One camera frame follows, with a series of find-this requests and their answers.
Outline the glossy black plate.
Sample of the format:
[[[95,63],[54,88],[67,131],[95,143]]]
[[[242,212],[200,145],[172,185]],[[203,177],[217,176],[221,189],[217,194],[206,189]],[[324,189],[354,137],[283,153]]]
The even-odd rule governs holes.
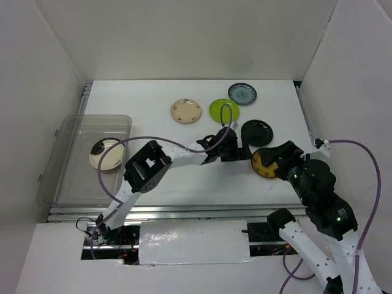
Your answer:
[[[243,124],[241,136],[253,147],[264,147],[272,142],[274,133],[266,122],[252,119]]]

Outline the yellow brown plate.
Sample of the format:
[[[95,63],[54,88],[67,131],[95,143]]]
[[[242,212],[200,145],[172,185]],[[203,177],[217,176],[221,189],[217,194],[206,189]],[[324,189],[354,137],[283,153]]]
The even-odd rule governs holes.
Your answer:
[[[252,166],[254,172],[256,172],[256,174],[258,174],[262,178],[266,178],[266,179],[277,178],[277,176],[275,174],[275,171],[278,169],[277,163],[273,162],[271,165],[269,165],[267,167],[264,166],[262,156],[261,156],[259,150],[254,151],[254,153],[252,154],[251,166]]]

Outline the blue white plate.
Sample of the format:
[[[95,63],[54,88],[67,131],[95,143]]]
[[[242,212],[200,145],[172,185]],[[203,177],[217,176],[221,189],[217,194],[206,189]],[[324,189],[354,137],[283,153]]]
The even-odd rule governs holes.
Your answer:
[[[235,83],[231,85],[227,94],[230,100],[240,106],[250,105],[255,102],[257,98],[255,88],[247,83]]]

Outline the lime green plate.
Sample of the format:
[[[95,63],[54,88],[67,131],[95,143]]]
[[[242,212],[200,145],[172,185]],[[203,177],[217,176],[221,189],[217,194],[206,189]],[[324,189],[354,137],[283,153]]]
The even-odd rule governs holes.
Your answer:
[[[230,99],[216,99],[209,105],[210,117],[218,123],[228,124],[230,114],[232,121],[236,121],[240,116],[239,106]]]

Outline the cream floral plate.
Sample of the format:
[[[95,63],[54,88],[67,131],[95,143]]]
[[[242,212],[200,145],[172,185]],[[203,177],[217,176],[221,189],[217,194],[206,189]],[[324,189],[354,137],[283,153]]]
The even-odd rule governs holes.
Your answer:
[[[172,119],[178,123],[192,124],[201,117],[202,108],[195,100],[180,99],[172,104],[170,114]]]

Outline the cream plate black patch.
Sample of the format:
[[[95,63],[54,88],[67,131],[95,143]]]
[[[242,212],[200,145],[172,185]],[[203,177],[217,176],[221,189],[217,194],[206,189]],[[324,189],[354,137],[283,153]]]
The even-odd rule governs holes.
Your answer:
[[[89,153],[89,161],[91,165],[97,169],[99,161],[101,160],[102,155],[112,146],[119,142],[117,138],[103,138],[97,141],[91,148]],[[100,169],[102,171],[112,170],[118,166],[123,161],[125,146],[123,143],[116,145],[113,149],[111,149],[107,155],[102,160]]]

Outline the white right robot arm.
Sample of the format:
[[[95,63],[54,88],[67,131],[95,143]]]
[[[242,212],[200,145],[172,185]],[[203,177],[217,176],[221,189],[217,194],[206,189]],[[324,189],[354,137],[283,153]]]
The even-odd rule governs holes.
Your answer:
[[[255,154],[275,177],[290,183],[333,257],[318,248],[286,208],[267,217],[268,236],[288,242],[313,270],[325,293],[382,293],[361,250],[364,237],[358,232],[353,209],[335,193],[336,177],[329,165],[311,158],[292,141],[259,148]]]

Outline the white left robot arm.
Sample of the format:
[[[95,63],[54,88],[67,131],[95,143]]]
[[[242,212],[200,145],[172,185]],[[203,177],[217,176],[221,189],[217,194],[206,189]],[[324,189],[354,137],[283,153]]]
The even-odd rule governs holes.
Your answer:
[[[108,208],[96,220],[99,237],[107,244],[116,243],[124,228],[131,208],[142,194],[155,189],[170,169],[188,165],[205,165],[220,159],[221,162],[249,160],[251,151],[245,136],[237,136],[231,126],[224,126],[215,135],[207,135],[189,145],[153,136],[139,136],[115,143],[103,157],[122,143],[149,140],[124,166],[123,181],[116,195],[105,187],[101,176],[100,159],[97,177],[103,191],[111,198]]]

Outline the clear plastic bin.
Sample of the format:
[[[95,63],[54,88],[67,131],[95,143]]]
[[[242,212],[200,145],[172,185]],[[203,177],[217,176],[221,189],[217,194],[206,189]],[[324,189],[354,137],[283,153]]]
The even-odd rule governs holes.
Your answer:
[[[129,138],[132,120],[126,115],[70,115],[56,134],[47,167],[40,178],[37,202],[51,207],[106,207],[111,198],[101,188],[97,169],[89,161],[92,146],[103,138]],[[120,166],[101,171],[105,187],[117,193],[129,153]]]

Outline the white cover panel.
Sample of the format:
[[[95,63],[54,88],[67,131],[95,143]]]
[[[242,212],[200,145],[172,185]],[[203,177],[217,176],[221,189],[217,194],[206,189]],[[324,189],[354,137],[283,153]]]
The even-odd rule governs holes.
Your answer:
[[[237,264],[251,261],[244,220],[144,222],[141,265]]]

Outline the aluminium front rail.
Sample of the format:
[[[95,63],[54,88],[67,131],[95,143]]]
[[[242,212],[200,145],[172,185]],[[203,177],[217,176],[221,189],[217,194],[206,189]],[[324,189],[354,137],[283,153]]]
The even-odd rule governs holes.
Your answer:
[[[224,205],[224,206],[135,206],[126,222],[161,220],[261,219],[279,208],[287,208],[294,216],[305,215],[304,206],[291,205]],[[52,208],[47,222],[75,222],[81,217],[95,220],[102,208]]]

